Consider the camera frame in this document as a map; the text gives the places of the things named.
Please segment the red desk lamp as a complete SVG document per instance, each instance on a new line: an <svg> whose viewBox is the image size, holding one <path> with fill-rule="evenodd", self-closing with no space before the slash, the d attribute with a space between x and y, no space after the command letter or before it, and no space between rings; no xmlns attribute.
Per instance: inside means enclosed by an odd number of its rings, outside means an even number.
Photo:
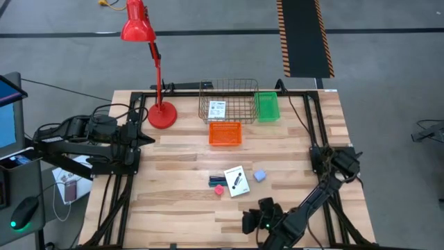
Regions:
<svg viewBox="0 0 444 250"><path fill-rule="evenodd" d="M148 110L148 121L154 128L165 129L177 120L177 110L170 102L164 102L162 96L161 54L156 44L156 34L151 26L148 7L143 0L126 0L127 21L121 30L121 39L127 42L147 42L156 68L155 103Z"/></svg>

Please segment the green plastic basket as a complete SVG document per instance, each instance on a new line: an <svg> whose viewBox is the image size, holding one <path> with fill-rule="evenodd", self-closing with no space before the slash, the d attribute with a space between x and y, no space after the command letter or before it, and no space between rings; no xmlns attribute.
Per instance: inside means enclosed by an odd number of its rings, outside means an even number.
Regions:
<svg viewBox="0 0 444 250"><path fill-rule="evenodd" d="M257 92L255 103L259 122L275 122L280 118L280 108L276 92Z"/></svg>

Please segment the black computer mouse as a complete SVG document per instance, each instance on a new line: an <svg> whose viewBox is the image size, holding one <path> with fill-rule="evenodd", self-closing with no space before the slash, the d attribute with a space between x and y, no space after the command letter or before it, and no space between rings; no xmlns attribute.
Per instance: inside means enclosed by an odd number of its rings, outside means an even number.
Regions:
<svg viewBox="0 0 444 250"><path fill-rule="evenodd" d="M37 197L26 197L13 211L10 218L10 227L15 230L21 230L29 224L35 211L39 206Z"/></svg>

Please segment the white box with tool print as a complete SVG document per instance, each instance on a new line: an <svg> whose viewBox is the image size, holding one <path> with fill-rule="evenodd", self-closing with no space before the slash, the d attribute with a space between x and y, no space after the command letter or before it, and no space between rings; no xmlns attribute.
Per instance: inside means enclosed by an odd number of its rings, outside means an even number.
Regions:
<svg viewBox="0 0 444 250"><path fill-rule="evenodd" d="M238 197L250 192L247 176L241 165L227 169L223 173L231 197Z"/></svg>

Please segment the black orange-striped floor mat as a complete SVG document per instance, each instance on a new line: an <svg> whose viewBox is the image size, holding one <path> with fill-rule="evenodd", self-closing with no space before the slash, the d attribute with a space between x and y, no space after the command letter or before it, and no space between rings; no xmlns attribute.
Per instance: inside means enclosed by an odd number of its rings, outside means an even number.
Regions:
<svg viewBox="0 0 444 250"><path fill-rule="evenodd" d="M284 75L333 78L319 0L276 0Z"/></svg>

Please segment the black bar behind table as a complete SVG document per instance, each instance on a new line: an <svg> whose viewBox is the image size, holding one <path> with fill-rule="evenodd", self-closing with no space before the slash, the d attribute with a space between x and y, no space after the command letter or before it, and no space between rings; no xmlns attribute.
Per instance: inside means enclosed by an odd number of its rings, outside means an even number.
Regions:
<svg viewBox="0 0 444 250"><path fill-rule="evenodd" d="M211 81L202 81L202 82L188 82L188 83L165 83L161 82L160 89L161 90L206 90L213 89L214 86Z"/></svg>

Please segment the white label card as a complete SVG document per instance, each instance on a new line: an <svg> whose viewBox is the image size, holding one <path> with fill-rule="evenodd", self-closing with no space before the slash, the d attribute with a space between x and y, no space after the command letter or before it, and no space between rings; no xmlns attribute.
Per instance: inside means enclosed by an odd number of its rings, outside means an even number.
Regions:
<svg viewBox="0 0 444 250"><path fill-rule="evenodd" d="M207 118L208 119L225 119L226 102L210 101Z"/></svg>

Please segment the grey side desk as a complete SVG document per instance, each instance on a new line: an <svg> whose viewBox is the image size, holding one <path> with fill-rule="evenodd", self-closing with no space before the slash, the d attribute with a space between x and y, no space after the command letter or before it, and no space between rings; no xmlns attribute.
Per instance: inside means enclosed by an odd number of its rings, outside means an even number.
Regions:
<svg viewBox="0 0 444 250"><path fill-rule="evenodd" d="M8 173L10 178L10 205L0 210L0 247L33 235L29 249L45 250L43 228L46 224L44 200L42 196L42 173L38 160L22 165ZM26 197L38 197L38 206L25 227L15 230L10 219L15 208Z"/></svg>

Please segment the orange plastic basket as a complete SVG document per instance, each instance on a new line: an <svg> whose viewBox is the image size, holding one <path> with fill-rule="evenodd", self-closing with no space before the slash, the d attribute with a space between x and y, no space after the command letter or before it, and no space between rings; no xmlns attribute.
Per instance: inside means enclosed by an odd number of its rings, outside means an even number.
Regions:
<svg viewBox="0 0 444 250"><path fill-rule="evenodd" d="M212 146L231 147L242 143L240 122L211 122L209 144Z"/></svg>

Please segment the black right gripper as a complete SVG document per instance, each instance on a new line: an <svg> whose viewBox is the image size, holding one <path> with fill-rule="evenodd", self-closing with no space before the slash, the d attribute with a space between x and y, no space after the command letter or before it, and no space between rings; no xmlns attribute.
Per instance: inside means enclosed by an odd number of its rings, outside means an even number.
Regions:
<svg viewBox="0 0 444 250"><path fill-rule="evenodd" d="M283 212L275 212L275 203L273 198L263 198L258 201L259 205L259 223L258 231L267 230L270 231L283 217Z"/></svg>

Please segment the maroon power bank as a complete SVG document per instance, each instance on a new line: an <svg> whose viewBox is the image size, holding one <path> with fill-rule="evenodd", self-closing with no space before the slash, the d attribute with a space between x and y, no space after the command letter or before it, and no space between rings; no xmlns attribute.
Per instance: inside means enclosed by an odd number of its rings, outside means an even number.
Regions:
<svg viewBox="0 0 444 250"><path fill-rule="evenodd" d="M72 201L75 201L77 199L76 194L76 184L77 181L67 181L65 183L65 194L64 194L64 202L65 203L71 203Z"/></svg>

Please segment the smartphone with lit screen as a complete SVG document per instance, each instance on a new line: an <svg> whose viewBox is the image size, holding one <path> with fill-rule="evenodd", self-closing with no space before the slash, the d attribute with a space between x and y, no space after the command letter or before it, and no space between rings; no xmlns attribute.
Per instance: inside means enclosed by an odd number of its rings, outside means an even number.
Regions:
<svg viewBox="0 0 444 250"><path fill-rule="evenodd" d="M11 156L11 157L9 157L9 161L10 161L10 165L12 167L18 167L20 165L25 165L25 164L31 162L30 159L28 159L26 156L22 156L22 155Z"/></svg>

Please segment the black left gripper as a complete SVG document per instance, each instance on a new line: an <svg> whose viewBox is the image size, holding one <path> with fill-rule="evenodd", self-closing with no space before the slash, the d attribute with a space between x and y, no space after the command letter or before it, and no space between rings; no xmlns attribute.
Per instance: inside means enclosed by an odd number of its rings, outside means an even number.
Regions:
<svg viewBox="0 0 444 250"><path fill-rule="evenodd" d="M138 138L138 125L133 122L128 122L119 127L118 130L118 152L136 152ZM155 144L155 139L139 131L139 138L145 140L139 144L141 150L149 150Z"/></svg>

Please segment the black aluminium table frame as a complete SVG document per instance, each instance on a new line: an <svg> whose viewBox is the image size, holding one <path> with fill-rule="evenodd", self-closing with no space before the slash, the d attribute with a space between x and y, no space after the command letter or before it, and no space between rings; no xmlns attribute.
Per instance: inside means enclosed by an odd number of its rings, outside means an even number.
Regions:
<svg viewBox="0 0 444 250"><path fill-rule="evenodd" d="M280 116L259 120L257 90L177 90L164 101L177 110L166 129L144 122L153 143L139 167L92 183L81 244L122 249L255 249L267 230L242 231L243 214L272 198L297 208L326 177L316 148L350 148L334 90L276 90ZM106 216L113 222L103 233Z"/></svg>

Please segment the computer monitor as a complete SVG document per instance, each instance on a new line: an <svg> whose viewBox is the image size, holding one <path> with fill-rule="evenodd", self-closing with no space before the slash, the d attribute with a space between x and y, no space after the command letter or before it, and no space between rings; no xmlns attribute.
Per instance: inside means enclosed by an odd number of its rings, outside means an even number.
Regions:
<svg viewBox="0 0 444 250"><path fill-rule="evenodd" d="M0 75L0 158L22 150L25 145L21 74Z"/></svg>

